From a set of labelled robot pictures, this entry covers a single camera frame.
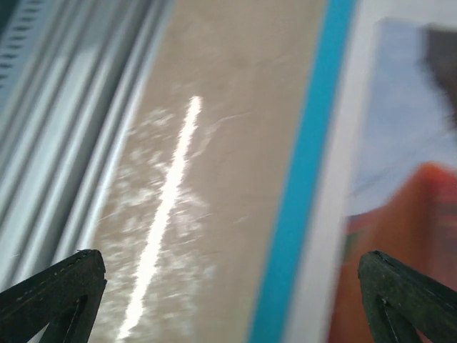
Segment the light blue surface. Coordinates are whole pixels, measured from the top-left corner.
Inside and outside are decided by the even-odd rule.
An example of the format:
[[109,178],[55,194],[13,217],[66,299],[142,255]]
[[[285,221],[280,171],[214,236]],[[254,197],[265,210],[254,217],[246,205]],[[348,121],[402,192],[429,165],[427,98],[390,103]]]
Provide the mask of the light blue surface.
[[250,343],[279,343],[283,336],[355,3],[328,3]]

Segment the bright white light strip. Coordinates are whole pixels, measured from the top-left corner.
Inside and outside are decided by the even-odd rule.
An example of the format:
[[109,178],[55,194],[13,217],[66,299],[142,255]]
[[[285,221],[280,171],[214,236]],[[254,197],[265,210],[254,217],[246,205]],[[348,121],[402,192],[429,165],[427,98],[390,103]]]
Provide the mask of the bright white light strip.
[[179,140],[173,153],[171,167],[166,174],[165,183],[161,188],[160,205],[157,208],[154,220],[149,227],[146,247],[141,253],[139,265],[135,274],[134,291],[126,310],[126,317],[122,323],[117,342],[122,342],[130,335],[130,331],[139,323],[143,314],[143,298],[155,273],[157,273],[157,259],[161,250],[162,238],[169,222],[170,212],[179,196],[184,172],[186,170],[186,155],[196,129],[196,119],[201,112],[201,98],[193,96],[184,118],[184,125],[179,132]]

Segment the blue stripe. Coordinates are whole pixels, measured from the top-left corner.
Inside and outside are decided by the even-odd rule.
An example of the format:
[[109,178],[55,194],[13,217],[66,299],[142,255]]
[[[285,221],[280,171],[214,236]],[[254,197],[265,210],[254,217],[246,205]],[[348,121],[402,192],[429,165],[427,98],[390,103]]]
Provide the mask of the blue stripe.
[[279,343],[283,336],[355,2],[328,3],[250,343]]

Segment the orange fabric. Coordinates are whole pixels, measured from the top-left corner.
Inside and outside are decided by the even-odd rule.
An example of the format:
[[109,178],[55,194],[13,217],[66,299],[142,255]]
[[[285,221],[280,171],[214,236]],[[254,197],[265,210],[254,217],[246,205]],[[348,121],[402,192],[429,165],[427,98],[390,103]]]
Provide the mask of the orange fabric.
[[357,277],[359,260],[366,252],[381,250],[450,287],[457,284],[455,278],[449,278],[450,269],[457,265],[451,253],[457,244],[449,238],[457,238],[453,230],[457,223],[451,220],[452,213],[457,214],[454,203],[457,204],[457,178],[446,168],[427,163],[372,216],[371,228],[357,241],[341,267],[331,343],[373,341]]

